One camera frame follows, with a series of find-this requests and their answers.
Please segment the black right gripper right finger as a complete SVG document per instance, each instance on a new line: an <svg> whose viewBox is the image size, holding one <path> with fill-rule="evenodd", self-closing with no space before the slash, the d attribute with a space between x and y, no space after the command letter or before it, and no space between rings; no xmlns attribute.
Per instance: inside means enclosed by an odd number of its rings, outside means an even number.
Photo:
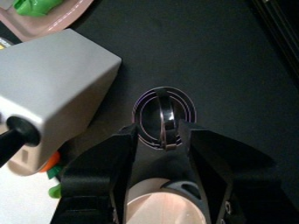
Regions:
<svg viewBox="0 0 299 224"><path fill-rule="evenodd" d="M208 224L299 224L299 210L287 198L276 162L244 143L181 121L200 209Z"/></svg>

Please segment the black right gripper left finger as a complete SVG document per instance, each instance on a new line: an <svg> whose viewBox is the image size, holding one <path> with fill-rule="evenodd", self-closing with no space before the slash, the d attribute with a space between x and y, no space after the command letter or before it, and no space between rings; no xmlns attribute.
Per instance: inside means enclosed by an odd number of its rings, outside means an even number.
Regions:
<svg viewBox="0 0 299 224"><path fill-rule="evenodd" d="M125 224L136 145L137 133L132 124L66 165L50 224Z"/></svg>

